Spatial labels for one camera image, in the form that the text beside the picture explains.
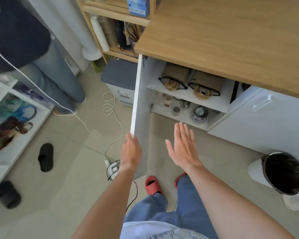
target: black slipper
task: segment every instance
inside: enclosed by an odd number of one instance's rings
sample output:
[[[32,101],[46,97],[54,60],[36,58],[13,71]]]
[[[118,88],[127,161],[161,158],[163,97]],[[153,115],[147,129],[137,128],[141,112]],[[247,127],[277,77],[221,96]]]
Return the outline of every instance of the black slipper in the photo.
[[[0,183],[0,202],[7,209],[16,208],[21,203],[20,193],[9,180]]]
[[[40,169],[42,172],[49,172],[53,168],[53,145],[45,143],[41,146],[39,157]]]

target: hand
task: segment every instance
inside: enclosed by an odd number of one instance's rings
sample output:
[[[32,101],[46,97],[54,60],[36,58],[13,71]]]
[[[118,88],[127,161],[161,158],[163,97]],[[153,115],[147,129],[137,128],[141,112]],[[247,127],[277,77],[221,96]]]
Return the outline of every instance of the hand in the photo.
[[[195,146],[194,132],[188,131],[186,124],[180,122],[174,128],[174,148],[171,141],[165,140],[168,154],[177,166],[188,172],[192,166],[203,166],[198,158]]]
[[[120,154],[120,171],[131,169],[136,172],[140,161],[142,160],[142,148],[137,141],[137,137],[132,138],[131,133],[126,133],[126,141],[123,144]]]

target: red slipper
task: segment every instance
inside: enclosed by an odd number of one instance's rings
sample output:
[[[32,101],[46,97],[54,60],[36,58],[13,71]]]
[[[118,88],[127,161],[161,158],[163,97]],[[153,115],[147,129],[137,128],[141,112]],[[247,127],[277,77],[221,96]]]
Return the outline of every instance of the red slipper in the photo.
[[[149,176],[145,180],[145,189],[148,195],[154,195],[157,192],[160,192],[163,195],[163,190],[159,185],[157,178],[154,176]]]
[[[186,172],[183,173],[182,175],[180,175],[180,176],[178,176],[178,177],[176,178],[176,180],[175,180],[175,182],[174,182],[174,186],[175,186],[176,189],[177,189],[177,182],[179,181],[180,177],[183,177],[183,176],[185,176],[185,175],[187,175]]]

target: blue box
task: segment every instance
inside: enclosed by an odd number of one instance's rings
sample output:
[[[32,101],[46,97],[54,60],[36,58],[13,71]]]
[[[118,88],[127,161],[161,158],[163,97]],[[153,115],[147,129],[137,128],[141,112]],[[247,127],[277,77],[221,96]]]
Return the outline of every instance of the blue box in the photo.
[[[126,0],[130,14],[147,17],[150,13],[150,0]]]

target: open cabinet door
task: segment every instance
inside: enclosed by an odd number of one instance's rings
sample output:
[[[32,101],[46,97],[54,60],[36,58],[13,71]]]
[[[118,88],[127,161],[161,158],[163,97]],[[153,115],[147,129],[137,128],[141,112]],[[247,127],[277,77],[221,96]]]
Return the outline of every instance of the open cabinet door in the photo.
[[[144,67],[145,60],[140,54],[136,75],[135,95],[132,113],[131,135],[137,136],[138,142],[143,151],[143,158],[134,179],[142,177],[147,173],[147,162],[149,154],[150,139],[150,110],[152,103],[152,90],[147,88],[148,76]]]

